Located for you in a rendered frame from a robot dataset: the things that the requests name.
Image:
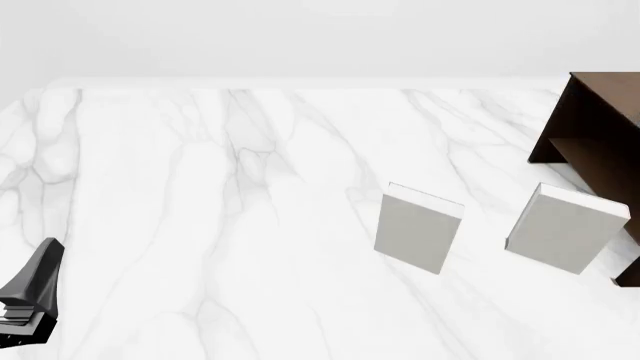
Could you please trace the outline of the grey book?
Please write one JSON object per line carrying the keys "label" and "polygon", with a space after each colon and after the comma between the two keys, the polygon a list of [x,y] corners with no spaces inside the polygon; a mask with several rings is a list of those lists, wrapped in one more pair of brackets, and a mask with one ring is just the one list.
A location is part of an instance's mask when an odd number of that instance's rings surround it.
{"label": "grey book", "polygon": [[465,207],[391,182],[383,194],[374,250],[438,275]]}
{"label": "grey book", "polygon": [[541,182],[505,250],[579,275],[630,219],[624,203]]}

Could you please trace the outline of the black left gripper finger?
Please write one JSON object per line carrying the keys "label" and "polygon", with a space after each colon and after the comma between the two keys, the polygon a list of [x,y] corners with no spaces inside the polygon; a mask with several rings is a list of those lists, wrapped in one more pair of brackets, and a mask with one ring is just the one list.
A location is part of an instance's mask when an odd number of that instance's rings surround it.
{"label": "black left gripper finger", "polygon": [[52,319],[58,318],[57,283],[65,248],[57,239],[47,238],[25,266],[4,287],[0,302],[9,306],[31,306]]}

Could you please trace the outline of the dark brown wooden shelf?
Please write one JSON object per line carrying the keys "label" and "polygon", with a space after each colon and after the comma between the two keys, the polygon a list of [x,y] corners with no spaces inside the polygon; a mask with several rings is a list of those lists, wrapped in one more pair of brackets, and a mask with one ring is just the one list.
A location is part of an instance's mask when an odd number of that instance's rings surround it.
{"label": "dark brown wooden shelf", "polygon": [[640,73],[571,73],[528,161],[568,164],[591,195],[626,204],[640,245]]}

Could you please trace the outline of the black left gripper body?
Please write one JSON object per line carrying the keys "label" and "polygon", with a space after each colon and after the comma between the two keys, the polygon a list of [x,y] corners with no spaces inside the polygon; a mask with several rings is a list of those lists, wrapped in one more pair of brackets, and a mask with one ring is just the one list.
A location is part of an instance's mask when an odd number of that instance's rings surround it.
{"label": "black left gripper body", "polygon": [[46,344],[58,322],[58,304],[30,304],[20,299],[0,299],[0,348]]}

